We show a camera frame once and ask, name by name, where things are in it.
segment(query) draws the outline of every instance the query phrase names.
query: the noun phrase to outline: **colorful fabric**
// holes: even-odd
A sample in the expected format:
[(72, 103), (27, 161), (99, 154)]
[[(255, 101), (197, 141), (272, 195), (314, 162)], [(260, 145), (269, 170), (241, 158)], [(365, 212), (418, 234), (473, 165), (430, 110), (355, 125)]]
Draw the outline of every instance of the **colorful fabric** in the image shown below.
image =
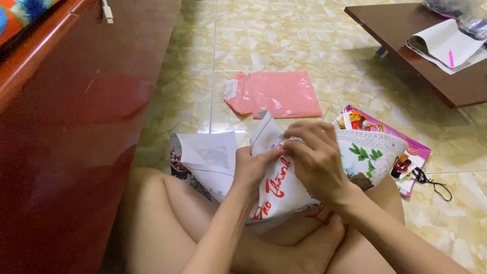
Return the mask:
[(59, 0), (0, 0), (0, 45)]

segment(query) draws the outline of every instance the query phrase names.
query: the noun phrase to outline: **white cable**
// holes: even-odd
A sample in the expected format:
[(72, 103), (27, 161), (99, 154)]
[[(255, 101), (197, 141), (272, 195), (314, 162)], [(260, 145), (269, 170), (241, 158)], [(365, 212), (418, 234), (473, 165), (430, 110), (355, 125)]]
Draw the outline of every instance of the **white cable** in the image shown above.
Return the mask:
[(112, 9), (108, 6), (107, 0), (101, 0), (103, 3), (103, 13), (107, 19), (108, 24), (113, 24)]

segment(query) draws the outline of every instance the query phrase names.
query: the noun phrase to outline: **foot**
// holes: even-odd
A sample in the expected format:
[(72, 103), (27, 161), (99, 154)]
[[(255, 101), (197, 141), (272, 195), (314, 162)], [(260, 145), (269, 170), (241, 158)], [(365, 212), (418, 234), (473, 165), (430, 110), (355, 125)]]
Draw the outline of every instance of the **foot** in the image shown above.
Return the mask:
[(341, 218), (334, 215), (328, 224), (323, 224), (315, 232), (294, 247), (283, 247), (278, 267), (267, 273), (324, 274), (336, 249), (345, 235)]

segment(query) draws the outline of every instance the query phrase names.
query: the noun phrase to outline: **pink pen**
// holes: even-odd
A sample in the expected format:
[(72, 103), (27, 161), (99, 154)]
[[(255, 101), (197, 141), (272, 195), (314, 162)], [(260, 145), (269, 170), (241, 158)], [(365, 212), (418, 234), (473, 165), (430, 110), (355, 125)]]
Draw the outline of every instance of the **pink pen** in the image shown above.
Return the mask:
[(450, 67), (454, 67), (455, 66), (455, 63), (453, 62), (453, 53), (451, 52), (448, 52), (448, 54), (450, 55)]

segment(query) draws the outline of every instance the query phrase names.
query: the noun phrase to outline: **black cord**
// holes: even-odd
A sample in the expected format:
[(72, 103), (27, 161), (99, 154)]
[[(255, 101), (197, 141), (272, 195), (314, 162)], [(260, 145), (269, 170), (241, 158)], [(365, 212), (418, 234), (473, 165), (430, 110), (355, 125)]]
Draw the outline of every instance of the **black cord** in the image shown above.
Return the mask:
[[(433, 188), (434, 188), (434, 191), (436, 193), (438, 193), (441, 198), (447, 202), (451, 201), (451, 199), (453, 199), (453, 195), (451, 194), (450, 190), (447, 188), (447, 185), (446, 184), (440, 184), (440, 183), (437, 183), (433, 180), (430, 180), (428, 178), (426, 178), (426, 174), (425, 174), (425, 170), (423, 170), (423, 168), (419, 168), (419, 167), (416, 167), (415, 169), (412, 170), (412, 173), (414, 175), (416, 175), (416, 181), (418, 181), (420, 184), (425, 184), (425, 183), (429, 183), (429, 184), (432, 184), (433, 185)], [(443, 194), (439, 193), (437, 190), (436, 190), (436, 186), (437, 185), (440, 185), (442, 186), (443, 188), (445, 188), (448, 193), (450, 194), (450, 199), (445, 199), (445, 197), (443, 197)]]

